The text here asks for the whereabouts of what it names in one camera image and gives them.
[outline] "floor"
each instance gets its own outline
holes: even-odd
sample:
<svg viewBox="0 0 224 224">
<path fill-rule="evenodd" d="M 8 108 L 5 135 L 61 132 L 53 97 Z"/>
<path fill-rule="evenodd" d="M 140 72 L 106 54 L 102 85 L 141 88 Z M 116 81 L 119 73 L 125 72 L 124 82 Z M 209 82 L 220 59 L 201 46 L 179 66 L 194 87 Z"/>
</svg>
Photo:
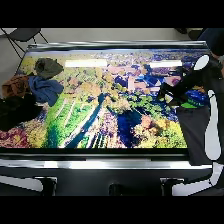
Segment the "floor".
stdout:
<svg viewBox="0 0 224 224">
<path fill-rule="evenodd" d="M 48 42 L 103 41 L 103 40 L 189 40 L 174 28 L 43 28 Z M 40 35 L 37 43 L 44 43 Z M 20 43 L 26 49 L 27 43 Z M 20 58 L 6 38 L 0 38 L 0 86 L 12 77 Z"/>
</svg>

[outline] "touchscreen table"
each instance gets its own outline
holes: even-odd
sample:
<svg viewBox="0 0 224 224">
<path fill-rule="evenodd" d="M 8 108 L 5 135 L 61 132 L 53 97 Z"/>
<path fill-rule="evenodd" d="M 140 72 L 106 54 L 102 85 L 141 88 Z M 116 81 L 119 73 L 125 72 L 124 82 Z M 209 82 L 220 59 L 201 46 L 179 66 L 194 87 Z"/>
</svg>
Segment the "touchscreen table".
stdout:
<svg viewBox="0 0 224 224">
<path fill-rule="evenodd" d="M 30 48 L 16 72 L 29 75 L 39 58 L 57 59 L 63 71 L 52 79 L 64 86 L 56 104 L 35 119 L 0 132 L 6 148 L 184 149 L 176 109 L 156 99 L 160 85 L 175 85 L 180 67 L 191 68 L 208 53 L 203 47 L 164 46 L 132 49 Z M 209 104 L 204 89 L 188 91 L 187 107 Z"/>
</svg>

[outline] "black chair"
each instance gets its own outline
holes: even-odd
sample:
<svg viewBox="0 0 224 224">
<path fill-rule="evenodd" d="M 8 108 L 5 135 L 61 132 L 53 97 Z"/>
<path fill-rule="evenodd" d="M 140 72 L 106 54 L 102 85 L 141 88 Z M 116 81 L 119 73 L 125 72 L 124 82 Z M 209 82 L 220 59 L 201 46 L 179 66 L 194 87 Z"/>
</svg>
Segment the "black chair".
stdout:
<svg viewBox="0 0 224 224">
<path fill-rule="evenodd" d="M 10 34 L 7 34 L 6 31 L 3 28 L 1 28 L 1 30 L 5 34 L 5 36 L 8 38 L 9 42 L 11 43 L 11 45 L 14 48 L 14 50 L 16 51 L 16 53 L 18 54 L 18 56 L 21 59 L 22 59 L 22 57 L 19 55 L 19 53 L 16 50 L 15 46 L 13 45 L 13 43 L 15 43 L 16 46 L 19 47 L 21 51 L 23 51 L 23 52 L 25 52 L 25 51 L 22 49 L 22 47 L 19 46 L 18 43 L 16 43 L 16 41 L 27 42 L 27 41 L 29 41 L 32 38 L 34 40 L 34 43 L 36 44 L 36 40 L 35 40 L 34 37 L 39 33 L 43 37 L 43 39 L 47 42 L 47 40 L 44 38 L 44 36 L 40 32 L 41 28 L 17 28 L 16 30 L 14 30 Z"/>
</svg>

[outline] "chair seat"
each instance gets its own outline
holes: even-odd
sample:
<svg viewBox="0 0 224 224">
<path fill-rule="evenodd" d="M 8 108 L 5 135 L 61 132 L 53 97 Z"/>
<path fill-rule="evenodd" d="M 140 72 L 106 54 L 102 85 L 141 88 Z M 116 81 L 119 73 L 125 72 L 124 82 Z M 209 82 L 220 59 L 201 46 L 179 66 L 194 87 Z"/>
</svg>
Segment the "chair seat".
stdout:
<svg viewBox="0 0 224 224">
<path fill-rule="evenodd" d="M 41 28 L 17 28 L 8 34 L 10 39 L 27 42 L 41 31 Z"/>
</svg>

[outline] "white wall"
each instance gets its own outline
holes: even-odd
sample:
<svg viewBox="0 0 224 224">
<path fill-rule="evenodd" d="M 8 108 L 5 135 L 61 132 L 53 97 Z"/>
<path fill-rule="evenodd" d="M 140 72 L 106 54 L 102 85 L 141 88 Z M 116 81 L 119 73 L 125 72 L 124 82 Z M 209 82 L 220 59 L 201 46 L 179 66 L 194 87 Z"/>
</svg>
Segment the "white wall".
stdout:
<svg viewBox="0 0 224 224">
<path fill-rule="evenodd" d="M 6 31 L 6 33 L 11 33 L 13 30 L 15 30 L 16 28 L 2 28 Z"/>
</svg>

